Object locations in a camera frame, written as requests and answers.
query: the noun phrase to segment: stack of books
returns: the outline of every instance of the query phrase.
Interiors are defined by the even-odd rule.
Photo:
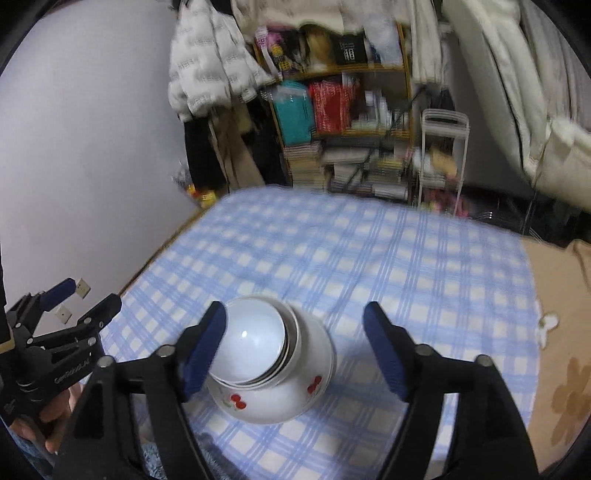
[[[405,178],[405,157],[396,152],[380,156],[377,151],[369,159],[368,174],[362,181],[358,165],[367,158],[368,148],[330,148],[324,151],[320,163],[332,166],[331,191],[375,196],[389,200],[408,199],[408,181]]]
[[[285,147],[283,153],[290,165],[294,187],[326,190],[324,168],[319,163],[321,142]]]

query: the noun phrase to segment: lavender wall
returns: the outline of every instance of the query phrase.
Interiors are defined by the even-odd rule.
[[[0,77],[0,238],[9,304],[65,277],[118,291],[194,212],[170,180],[184,155],[168,105],[174,14],[82,0],[43,18]],[[46,314],[38,332],[61,327]]]

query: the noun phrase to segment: human hand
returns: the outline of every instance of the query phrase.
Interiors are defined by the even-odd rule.
[[[82,394],[82,385],[79,383],[73,385],[68,390],[60,393],[56,398],[49,402],[41,413],[39,418],[43,423],[49,423],[54,420],[56,426],[51,436],[45,441],[45,448],[49,453],[57,453],[60,448],[66,432],[67,422],[74,411],[74,406]],[[19,437],[27,439],[31,442],[35,441],[35,433],[33,429],[22,419],[16,419],[10,425],[11,430]]]

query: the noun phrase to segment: flower pattern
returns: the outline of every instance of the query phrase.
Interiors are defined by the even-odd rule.
[[[560,413],[560,419],[552,432],[550,443],[557,445],[564,439],[568,445],[574,438],[577,426],[591,412],[591,395],[584,393],[591,376],[591,365],[579,367],[579,360],[570,359],[566,370],[566,384],[560,385],[552,397],[552,410]]]

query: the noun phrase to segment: stacked bowls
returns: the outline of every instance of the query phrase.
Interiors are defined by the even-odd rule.
[[[265,296],[234,299],[226,312],[228,326],[207,380],[218,406],[255,424],[281,423],[308,410],[335,366],[321,321]]]

